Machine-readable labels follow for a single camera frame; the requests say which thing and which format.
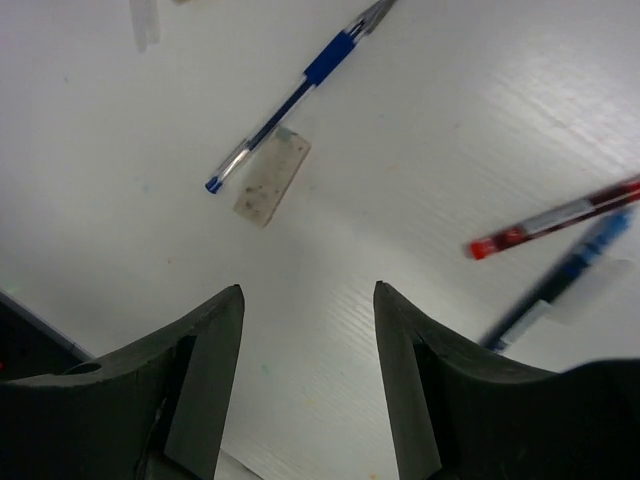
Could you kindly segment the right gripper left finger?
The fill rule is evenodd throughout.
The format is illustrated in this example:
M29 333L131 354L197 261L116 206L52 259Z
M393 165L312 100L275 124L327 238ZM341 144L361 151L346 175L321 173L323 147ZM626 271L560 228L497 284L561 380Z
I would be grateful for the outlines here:
M5 479L211 479L243 331L233 285L60 374L1 385Z

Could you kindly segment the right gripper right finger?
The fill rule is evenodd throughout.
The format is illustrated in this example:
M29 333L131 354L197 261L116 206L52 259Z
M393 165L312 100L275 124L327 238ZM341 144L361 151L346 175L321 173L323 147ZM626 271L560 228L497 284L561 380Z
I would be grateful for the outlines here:
M638 477L637 360L553 373L477 345L387 283L373 304L401 478Z

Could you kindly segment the white rectangular eraser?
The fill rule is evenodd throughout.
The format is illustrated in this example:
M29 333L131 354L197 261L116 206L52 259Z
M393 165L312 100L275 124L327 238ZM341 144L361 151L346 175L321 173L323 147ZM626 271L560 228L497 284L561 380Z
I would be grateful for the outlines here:
M258 149L233 211L258 228L274 216L311 144L298 133L277 127Z

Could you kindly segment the blue grip clear pen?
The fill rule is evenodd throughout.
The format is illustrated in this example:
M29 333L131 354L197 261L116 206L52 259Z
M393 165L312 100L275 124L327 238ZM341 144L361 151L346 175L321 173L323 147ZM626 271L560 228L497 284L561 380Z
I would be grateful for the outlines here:
M302 72L300 81L292 92L254 132L241 140L219 165L212 177L205 183L205 189L210 194L217 194L232 174L272 135L304 96L320 86L351 54L362 39L376 30L395 4L395 1L376 1L332 38Z

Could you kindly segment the clear tape roll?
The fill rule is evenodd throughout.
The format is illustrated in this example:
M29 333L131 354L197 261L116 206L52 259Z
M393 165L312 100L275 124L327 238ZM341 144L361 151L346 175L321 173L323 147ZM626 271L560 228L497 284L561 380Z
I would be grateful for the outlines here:
M136 49L144 53L160 42L160 23L156 0L130 0L130 11Z

